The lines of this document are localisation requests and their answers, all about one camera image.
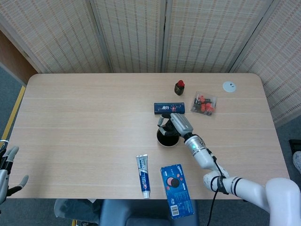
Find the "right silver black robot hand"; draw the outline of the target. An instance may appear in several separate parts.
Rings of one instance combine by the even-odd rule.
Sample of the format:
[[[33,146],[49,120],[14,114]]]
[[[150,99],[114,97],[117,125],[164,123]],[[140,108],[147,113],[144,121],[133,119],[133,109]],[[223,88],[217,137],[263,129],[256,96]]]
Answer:
[[[163,114],[158,121],[158,129],[163,136],[178,136],[189,138],[193,136],[193,127],[184,114],[169,113]]]

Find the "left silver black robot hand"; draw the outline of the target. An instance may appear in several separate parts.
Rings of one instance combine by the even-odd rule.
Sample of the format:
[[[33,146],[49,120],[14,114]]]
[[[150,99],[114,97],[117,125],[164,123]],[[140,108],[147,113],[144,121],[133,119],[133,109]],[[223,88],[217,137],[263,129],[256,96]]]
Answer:
[[[25,175],[19,185],[9,188],[9,178],[12,170],[14,158],[19,151],[18,146],[0,153],[0,204],[4,203],[7,197],[22,190],[28,182],[29,176]]]

